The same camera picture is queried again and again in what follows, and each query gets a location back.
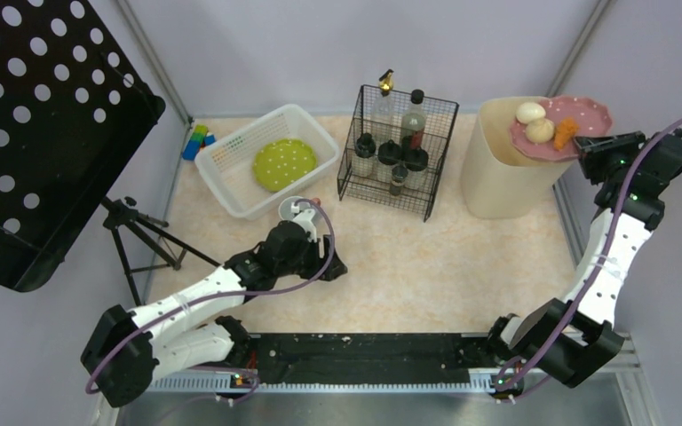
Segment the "pink polka dot plate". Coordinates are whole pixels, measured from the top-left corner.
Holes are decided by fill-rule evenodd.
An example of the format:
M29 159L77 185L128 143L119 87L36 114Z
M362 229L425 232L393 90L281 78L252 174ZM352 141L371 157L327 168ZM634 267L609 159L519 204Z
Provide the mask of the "pink polka dot plate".
M580 126L575 137L603 137L613 125L607 107L590 98L557 96L529 102L539 102L546 110L545 118L553 121L555 127L562 119L573 117ZM573 139L562 151L556 151L553 140L541 145L529 142L525 136L525 128L526 124L519 123L514 113L513 123L509 127L511 144L526 157L540 162L567 162L578 157Z

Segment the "pink mug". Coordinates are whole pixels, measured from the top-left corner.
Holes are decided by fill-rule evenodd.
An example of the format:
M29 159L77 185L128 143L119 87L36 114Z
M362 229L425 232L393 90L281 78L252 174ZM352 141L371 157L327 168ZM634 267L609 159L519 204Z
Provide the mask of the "pink mug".
M321 206L319 198L306 199L302 196L290 196L284 199L278 207L278 216L282 220L293 220L295 217L309 211L312 221L317 224L321 219L321 213L317 208Z

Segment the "green polka dot plate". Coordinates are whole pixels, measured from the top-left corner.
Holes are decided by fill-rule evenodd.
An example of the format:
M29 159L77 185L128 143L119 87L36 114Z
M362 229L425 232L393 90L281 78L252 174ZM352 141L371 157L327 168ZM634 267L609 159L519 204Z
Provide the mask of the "green polka dot plate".
M318 164L314 150L301 139L283 138L260 148L252 163L253 177L271 193L297 182Z

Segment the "white plastic basket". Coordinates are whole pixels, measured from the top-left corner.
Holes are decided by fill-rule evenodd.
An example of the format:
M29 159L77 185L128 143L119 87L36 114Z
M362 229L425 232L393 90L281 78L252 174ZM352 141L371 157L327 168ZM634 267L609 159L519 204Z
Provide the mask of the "white plastic basket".
M304 141L314 150L318 164L297 182L271 193L253 177L252 163L260 148L283 138ZM205 147L194 163L205 185L231 216L256 220L323 178L341 153L338 142L308 112L287 104Z

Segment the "glass shaker black lid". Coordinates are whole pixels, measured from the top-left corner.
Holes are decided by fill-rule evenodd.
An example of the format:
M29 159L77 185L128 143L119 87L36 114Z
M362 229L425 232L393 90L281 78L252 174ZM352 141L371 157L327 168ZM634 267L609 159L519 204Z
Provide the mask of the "glass shaker black lid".
M377 146L370 133L362 133L354 142L352 158L353 174L358 177L369 177L376 165Z
M384 142L377 150L377 180L389 182L393 169L400 163L401 146L392 139Z
M419 190L426 179L429 154L422 148L409 149L404 154L404 166L408 171L405 186Z

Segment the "small pepper jar black lid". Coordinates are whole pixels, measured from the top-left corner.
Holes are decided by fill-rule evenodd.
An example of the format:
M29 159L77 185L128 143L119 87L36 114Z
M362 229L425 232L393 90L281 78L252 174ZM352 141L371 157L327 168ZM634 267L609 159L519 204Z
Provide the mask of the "small pepper jar black lid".
M391 169L389 182L389 194L391 196L401 195L407 176L408 170L403 164L398 164Z

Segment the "dark sauce bottle black cap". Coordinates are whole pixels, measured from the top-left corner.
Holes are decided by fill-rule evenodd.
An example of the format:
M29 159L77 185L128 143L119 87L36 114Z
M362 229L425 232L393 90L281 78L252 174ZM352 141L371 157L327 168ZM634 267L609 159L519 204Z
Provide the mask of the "dark sauce bottle black cap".
M426 126L424 92L420 89L413 90L409 100L408 108L401 117L401 144L405 150L416 150L422 145Z

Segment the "glass oil bottle gold spout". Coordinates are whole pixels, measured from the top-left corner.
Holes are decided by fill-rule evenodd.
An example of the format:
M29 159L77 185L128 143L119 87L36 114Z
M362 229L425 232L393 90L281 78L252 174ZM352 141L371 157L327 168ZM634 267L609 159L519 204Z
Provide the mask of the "glass oil bottle gold spout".
M379 97L375 100L371 112L371 135L378 146L391 138L393 130L393 70L388 69L378 79Z

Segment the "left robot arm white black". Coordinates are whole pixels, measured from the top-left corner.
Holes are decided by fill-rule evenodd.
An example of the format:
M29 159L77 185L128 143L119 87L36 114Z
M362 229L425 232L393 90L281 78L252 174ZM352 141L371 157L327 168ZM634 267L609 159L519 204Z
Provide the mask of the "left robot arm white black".
M113 407L138 398L155 380L204 361L227 359L241 333L212 324L210 336L195 326L257 296L278 295L278 279L296 275L299 290L347 271L333 229L318 238L282 220L254 248L233 255L214 272L178 293L131 310L106 309L80 357L89 374L85 393L102 394Z

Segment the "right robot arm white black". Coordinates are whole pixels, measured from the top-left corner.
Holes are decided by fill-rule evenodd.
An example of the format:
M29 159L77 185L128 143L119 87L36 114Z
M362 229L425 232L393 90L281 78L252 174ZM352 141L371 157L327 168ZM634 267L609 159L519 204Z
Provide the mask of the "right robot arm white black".
M664 217L660 194L682 173L682 130L576 137L583 175L599 185L583 258L572 289L522 318L500 317L488 346L504 370L522 361L574 388L611 361L624 338L615 307L637 253Z

